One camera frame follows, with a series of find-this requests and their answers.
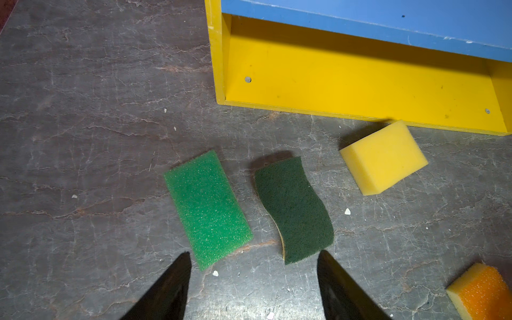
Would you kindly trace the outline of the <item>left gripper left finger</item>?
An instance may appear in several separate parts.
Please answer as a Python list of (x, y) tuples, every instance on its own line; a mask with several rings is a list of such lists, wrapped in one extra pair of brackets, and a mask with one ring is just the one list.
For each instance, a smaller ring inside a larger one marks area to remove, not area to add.
[(184, 319), (190, 277), (190, 253), (184, 252), (121, 319)]

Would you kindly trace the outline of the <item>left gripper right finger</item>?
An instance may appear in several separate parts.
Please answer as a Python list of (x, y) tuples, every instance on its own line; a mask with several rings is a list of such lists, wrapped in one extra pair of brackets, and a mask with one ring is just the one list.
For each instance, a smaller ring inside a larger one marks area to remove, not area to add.
[(326, 319), (389, 319), (326, 250), (317, 259), (317, 278)]

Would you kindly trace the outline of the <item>orange sponge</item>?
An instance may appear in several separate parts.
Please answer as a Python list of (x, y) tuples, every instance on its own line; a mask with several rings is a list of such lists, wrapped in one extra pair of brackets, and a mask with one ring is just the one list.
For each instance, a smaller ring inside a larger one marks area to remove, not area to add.
[(462, 319), (511, 319), (511, 290), (495, 267), (473, 264), (446, 292)]

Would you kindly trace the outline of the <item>yellow sponge back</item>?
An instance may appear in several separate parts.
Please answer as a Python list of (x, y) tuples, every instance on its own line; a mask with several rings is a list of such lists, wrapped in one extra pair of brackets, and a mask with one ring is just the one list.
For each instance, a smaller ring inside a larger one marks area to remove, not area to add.
[(364, 196), (377, 195), (428, 165), (403, 121), (396, 121), (340, 150)]

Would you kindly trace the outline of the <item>yellow shelf with coloured boards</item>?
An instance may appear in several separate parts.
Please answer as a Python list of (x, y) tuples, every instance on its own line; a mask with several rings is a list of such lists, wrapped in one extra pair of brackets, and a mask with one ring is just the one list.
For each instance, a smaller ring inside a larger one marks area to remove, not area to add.
[(206, 1), (233, 105), (511, 133), (510, 1)]

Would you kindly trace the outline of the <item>dark green wavy sponge left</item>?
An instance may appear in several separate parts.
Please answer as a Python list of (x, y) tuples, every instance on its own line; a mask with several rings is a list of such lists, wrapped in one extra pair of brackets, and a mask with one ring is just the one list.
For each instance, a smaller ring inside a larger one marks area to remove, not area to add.
[(332, 245), (333, 224), (305, 174), (301, 157), (258, 169), (254, 182), (262, 205), (278, 229), (286, 265)]

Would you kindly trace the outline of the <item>bright green sponge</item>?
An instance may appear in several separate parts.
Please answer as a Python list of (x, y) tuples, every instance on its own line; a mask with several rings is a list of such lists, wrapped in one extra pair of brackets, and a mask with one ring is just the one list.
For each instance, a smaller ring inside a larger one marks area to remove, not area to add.
[(214, 150), (163, 176), (200, 270), (253, 239)]

